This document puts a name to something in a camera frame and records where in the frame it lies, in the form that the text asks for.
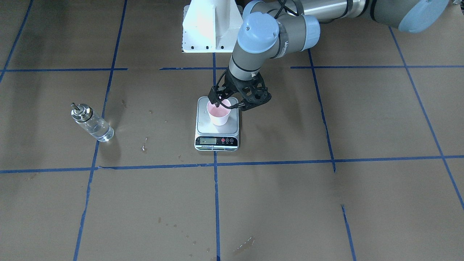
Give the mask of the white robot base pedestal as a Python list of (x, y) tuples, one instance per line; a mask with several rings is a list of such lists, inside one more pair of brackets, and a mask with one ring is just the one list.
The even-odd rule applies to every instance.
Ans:
[(192, 0), (183, 8), (182, 51), (232, 53), (242, 13), (234, 0)]

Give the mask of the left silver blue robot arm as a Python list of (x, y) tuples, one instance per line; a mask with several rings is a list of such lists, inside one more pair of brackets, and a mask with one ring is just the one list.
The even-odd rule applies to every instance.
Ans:
[(320, 24), (341, 18), (365, 17), (408, 33), (429, 28), (443, 13), (447, 0), (277, 0), (249, 2), (227, 69), (215, 84), (210, 103), (246, 111), (270, 101), (260, 74), (270, 58), (304, 51), (320, 39)]

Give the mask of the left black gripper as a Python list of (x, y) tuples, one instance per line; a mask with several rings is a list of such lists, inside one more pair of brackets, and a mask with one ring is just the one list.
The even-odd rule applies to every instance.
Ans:
[(222, 76), (224, 83), (221, 87), (212, 86), (208, 94), (210, 103), (216, 107), (231, 108), (232, 104), (228, 100), (234, 94), (239, 94), (237, 99), (240, 102), (246, 101), (246, 95), (243, 89), (247, 87), (247, 81), (233, 76), (230, 72), (225, 72)]

